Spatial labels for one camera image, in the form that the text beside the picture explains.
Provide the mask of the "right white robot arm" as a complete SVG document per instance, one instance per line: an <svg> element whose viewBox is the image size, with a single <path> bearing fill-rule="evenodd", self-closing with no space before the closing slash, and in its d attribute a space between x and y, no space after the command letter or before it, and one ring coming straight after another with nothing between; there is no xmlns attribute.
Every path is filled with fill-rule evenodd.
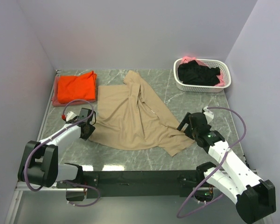
<svg viewBox="0 0 280 224"><path fill-rule="evenodd" d="M201 112L188 112L177 128L218 162L218 165L207 162L196 168L197 186L187 198L190 199L201 186L210 184L235 204L245 223L252 224L271 215L276 211L274 184L251 171L225 138L211 130L209 123L213 118L210 108L205 107Z"/></svg>

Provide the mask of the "beige t-shirt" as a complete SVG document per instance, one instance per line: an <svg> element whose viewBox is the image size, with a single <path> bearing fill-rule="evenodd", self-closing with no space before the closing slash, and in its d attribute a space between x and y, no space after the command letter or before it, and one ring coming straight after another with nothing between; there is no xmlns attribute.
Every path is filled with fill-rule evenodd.
<svg viewBox="0 0 280 224"><path fill-rule="evenodd" d="M152 87L130 70L123 85L99 86L98 115L90 141L120 150L163 148L174 156L194 141Z"/></svg>

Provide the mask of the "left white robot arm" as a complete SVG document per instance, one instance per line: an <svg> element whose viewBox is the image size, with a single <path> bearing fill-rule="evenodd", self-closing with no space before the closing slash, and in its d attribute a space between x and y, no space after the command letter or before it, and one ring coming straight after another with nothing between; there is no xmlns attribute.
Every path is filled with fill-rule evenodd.
<svg viewBox="0 0 280 224"><path fill-rule="evenodd" d="M96 120L96 112L82 108L79 115L69 112L62 118L65 124L59 131L25 145L17 177L32 191L51 187L55 182L68 182L74 188L84 182L82 166L59 164L59 155L75 140L87 140L92 135L95 127L91 122Z"/></svg>

